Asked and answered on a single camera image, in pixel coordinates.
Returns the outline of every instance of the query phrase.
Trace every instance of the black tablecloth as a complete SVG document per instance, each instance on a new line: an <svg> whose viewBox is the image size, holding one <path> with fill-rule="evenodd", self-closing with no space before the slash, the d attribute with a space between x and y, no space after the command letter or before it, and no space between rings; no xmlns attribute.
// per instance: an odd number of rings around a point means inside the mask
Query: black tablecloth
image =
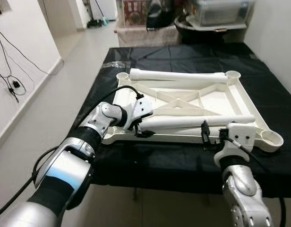
<svg viewBox="0 0 291 227"><path fill-rule="evenodd" d="M116 88L116 74L130 68L187 73L235 70L267 125L282 135L284 145L268 154L253 153L272 172L251 162L266 197L291 197L291 95L245 44L179 45L111 48L73 124L97 100ZM106 99L113 101L113 96ZM118 141L96 151L93 183L179 192L222 193L214 152L201 144Z"/></svg>

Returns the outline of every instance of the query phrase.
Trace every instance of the plastic storage box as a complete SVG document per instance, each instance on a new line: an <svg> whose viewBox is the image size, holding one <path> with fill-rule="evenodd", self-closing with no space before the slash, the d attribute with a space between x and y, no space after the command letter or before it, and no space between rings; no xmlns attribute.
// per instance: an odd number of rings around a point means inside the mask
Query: plastic storage box
<svg viewBox="0 0 291 227"><path fill-rule="evenodd" d="M125 27L146 26L146 18L152 0L123 0Z"/></svg>
<svg viewBox="0 0 291 227"><path fill-rule="evenodd" d="M193 0L199 26L244 24L254 0Z"/></svg>
<svg viewBox="0 0 291 227"><path fill-rule="evenodd" d="M180 35L175 25L147 31L145 26L124 27L123 21L119 18L114 32L117 33L120 47L180 44Z"/></svg>

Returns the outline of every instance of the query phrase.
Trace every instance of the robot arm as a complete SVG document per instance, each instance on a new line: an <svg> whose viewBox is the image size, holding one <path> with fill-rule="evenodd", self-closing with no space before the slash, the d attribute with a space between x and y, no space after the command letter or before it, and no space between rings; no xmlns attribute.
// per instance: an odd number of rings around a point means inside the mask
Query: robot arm
<svg viewBox="0 0 291 227"><path fill-rule="evenodd" d="M231 207L235 227L273 227L268 208L262 201L262 190L248 167L249 156L240 149L254 146L256 129L252 125L230 123L221 130L220 138L235 138L225 141L222 151L215 157L221 167L224 181L223 194Z"/></svg>
<svg viewBox="0 0 291 227"><path fill-rule="evenodd" d="M90 163L108 128L137 129L141 119L152 113L144 97L123 108L101 102L42 165L35 181L36 192L12 212L6 226L60 226L64 211L78 206L90 185Z"/></svg>

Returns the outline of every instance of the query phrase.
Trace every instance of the white tube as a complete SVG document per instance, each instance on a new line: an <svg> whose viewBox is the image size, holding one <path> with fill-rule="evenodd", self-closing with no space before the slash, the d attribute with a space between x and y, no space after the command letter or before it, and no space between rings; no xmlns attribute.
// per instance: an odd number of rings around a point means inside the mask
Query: white tube
<svg viewBox="0 0 291 227"><path fill-rule="evenodd" d="M120 80L128 78L128 74L126 72L120 72L116 75L117 82L119 83Z"/></svg>
<svg viewBox="0 0 291 227"><path fill-rule="evenodd" d="M130 70L131 80L196 80L213 83L226 83L228 77L223 72L211 74L181 73L181 72L159 72L140 69Z"/></svg>
<svg viewBox="0 0 291 227"><path fill-rule="evenodd" d="M253 115L236 115L236 116L156 116L142 120L140 127L147 129L174 129L200 127L206 121L209 126L223 126L231 122L252 123L256 119Z"/></svg>
<svg viewBox="0 0 291 227"><path fill-rule="evenodd" d="M210 137L218 137L220 129L225 126L210 127ZM162 135L181 135L181 136L201 136L201 127L176 128L176 129L155 129L156 134Z"/></svg>

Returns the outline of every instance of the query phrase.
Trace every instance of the white plastic frame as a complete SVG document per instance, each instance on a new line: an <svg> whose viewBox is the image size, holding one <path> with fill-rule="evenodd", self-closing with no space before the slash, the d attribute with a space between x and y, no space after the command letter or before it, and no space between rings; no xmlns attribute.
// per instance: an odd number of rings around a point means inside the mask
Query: white plastic frame
<svg viewBox="0 0 291 227"><path fill-rule="evenodd" d="M117 76L118 86L131 85L144 94L152 103L154 113L147 120L174 116L236 116L253 115L256 127L255 146L266 152L275 152L283 144L283 138L269 129L255 105L239 81L240 74L228 71L227 83L206 81L131 81L129 75ZM117 91L114 104L126 106L134 102L135 93L129 89ZM210 127L211 142L219 137L219 129L225 125ZM200 127L155 129L155 135L149 138L137 138L134 131L123 131L110 127L104 137L104 144L117 140L142 140L161 142L202 143Z"/></svg>

